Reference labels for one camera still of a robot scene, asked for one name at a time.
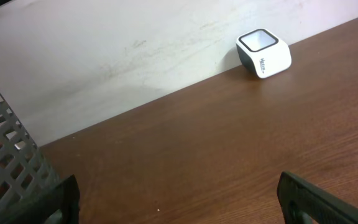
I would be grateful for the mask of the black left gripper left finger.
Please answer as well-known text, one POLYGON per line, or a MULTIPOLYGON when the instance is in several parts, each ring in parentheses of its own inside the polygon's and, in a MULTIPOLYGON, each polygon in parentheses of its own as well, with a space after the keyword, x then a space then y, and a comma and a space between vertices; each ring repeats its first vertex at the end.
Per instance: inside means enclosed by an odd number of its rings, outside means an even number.
POLYGON ((45 223, 56 211, 59 223, 79 223, 80 190, 74 175, 0 212, 0 224, 45 223))

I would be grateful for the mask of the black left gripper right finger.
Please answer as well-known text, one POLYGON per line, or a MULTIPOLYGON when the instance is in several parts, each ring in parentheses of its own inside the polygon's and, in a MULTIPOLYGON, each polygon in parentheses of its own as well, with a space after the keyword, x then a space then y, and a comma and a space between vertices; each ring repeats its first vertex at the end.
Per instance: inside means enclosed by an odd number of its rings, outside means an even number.
POLYGON ((358 224, 358 208, 291 172, 281 173, 277 197, 286 224, 358 224))

